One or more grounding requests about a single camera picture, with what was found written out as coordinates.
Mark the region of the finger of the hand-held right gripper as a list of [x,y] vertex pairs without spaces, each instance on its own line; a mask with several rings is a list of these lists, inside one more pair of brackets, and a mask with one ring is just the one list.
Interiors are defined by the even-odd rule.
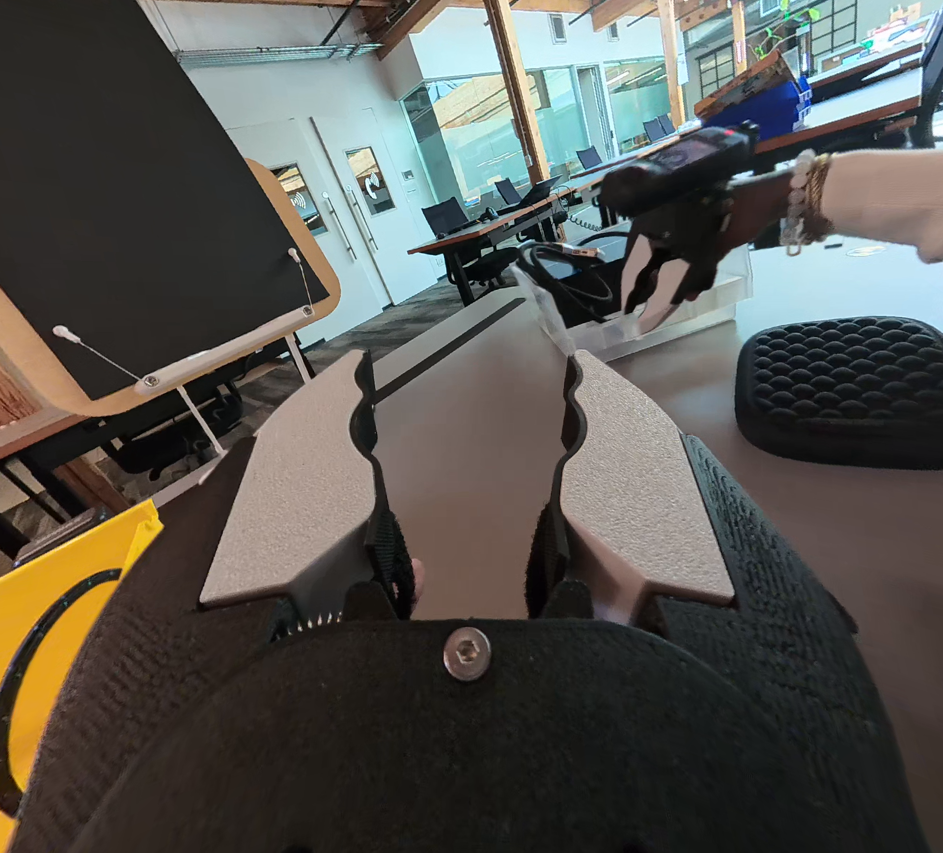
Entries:
[[664,263],[651,281],[652,292],[636,320],[638,337],[659,328],[688,295],[689,263]]
[[651,281],[664,263],[670,262],[669,251],[654,245],[645,235],[636,236],[627,248],[622,269],[622,312],[630,314],[644,304],[652,292]]

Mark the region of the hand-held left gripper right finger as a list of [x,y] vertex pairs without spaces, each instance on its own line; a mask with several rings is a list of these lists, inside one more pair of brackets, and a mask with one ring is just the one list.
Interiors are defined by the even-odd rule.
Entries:
[[677,425],[653,399],[586,350],[568,358],[563,455],[525,573],[530,618],[561,613],[639,621],[671,597],[728,608],[736,593],[717,527]]

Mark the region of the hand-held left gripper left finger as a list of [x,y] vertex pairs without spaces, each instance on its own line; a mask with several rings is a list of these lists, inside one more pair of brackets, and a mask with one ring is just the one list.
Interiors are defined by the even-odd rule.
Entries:
[[371,585],[408,620],[415,571],[374,455],[371,353],[353,350],[280,405],[253,436],[209,565],[206,609],[265,599],[291,621],[338,621]]

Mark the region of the clear plastic bin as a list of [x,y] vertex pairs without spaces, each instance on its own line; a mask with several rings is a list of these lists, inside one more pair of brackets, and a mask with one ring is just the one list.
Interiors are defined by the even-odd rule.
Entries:
[[710,290],[695,301],[681,303],[658,328],[641,333],[637,314],[615,314],[607,316],[602,324],[583,321],[566,328],[562,310],[551,294],[539,288],[517,265],[510,272],[525,297],[536,306],[537,324],[565,355],[584,349],[604,363],[734,320],[737,304],[752,296],[748,251],[739,248],[721,262]]

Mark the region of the person's right forearm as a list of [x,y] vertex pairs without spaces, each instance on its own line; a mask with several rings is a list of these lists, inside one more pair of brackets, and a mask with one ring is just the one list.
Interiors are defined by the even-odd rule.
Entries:
[[819,204],[832,231],[913,246],[927,264],[942,261],[942,151],[855,151],[832,157]]

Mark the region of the wooden top office desk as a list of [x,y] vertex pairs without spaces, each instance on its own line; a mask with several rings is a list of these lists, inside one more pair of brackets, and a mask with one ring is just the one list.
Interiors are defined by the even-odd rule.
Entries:
[[873,143],[912,127],[922,101],[925,49],[902,45],[814,78],[811,107],[800,126],[761,141],[755,166],[783,163],[804,149]]
[[598,194],[606,175],[604,168],[555,185],[548,199],[520,210],[503,209],[487,219],[443,239],[432,239],[410,248],[410,256],[441,257],[445,276],[455,288],[461,304],[468,307],[481,296],[504,286],[518,245],[536,242],[575,244],[592,230],[602,228],[600,212],[592,221],[581,212],[597,208]]

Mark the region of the person's right hand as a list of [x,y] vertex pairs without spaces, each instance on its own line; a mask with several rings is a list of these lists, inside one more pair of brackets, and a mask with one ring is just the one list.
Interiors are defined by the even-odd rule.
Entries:
[[780,246],[781,221],[788,209],[792,170],[789,167],[733,180],[732,209],[721,234],[721,251],[738,246],[769,249]]

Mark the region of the black laptop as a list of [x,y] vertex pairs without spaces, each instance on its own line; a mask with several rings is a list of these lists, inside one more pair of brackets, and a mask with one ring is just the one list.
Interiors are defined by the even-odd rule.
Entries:
[[541,180],[517,202],[516,205],[509,207],[509,210],[520,210],[532,207],[537,203],[548,199],[553,187],[560,181],[561,175],[555,175],[545,180]]

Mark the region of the blue storage bin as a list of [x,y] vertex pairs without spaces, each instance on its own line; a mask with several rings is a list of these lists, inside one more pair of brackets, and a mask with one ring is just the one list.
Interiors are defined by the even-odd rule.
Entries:
[[775,139],[796,130],[808,116],[811,100],[812,88],[806,77],[800,76],[797,81],[784,81],[729,107],[718,118],[718,125],[739,128],[752,124],[757,127],[757,142]]

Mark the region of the wooden pillar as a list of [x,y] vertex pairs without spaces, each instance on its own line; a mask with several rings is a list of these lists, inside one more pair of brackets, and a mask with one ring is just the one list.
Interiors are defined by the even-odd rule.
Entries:
[[528,75],[513,22],[509,0],[482,0],[489,29],[501,66],[512,121],[522,147],[525,166],[533,185],[547,180],[550,167],[540,136]]

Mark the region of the black bumpy wrist rest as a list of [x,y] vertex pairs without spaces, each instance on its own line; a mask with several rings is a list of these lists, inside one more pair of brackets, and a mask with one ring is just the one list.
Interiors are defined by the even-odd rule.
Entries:
[[740,349],[735,417],[780,458],[942,468],[942,336],[917,320],[854,317],[763,330]]

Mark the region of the yellow plastic bin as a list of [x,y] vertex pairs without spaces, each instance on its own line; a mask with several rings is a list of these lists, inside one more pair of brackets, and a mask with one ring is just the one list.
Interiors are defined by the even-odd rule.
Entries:
[[1,578],[1,840],[8,845],[41,736],[104,607],[163,529],[147,500],[25,551]]

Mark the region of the black office chair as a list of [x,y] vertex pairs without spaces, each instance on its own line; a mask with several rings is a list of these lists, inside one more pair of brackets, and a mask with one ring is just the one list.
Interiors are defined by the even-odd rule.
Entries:
[[465,208],[457,198],[423,208],[421,213],[436,239],[443,239],[470,226]]

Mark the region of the black board on white stand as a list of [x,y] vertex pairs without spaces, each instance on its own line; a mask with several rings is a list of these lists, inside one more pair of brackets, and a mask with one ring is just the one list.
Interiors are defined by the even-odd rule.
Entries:
[[78,417],[332,314],[339,278],[137,0],[1,0],[2,372]]

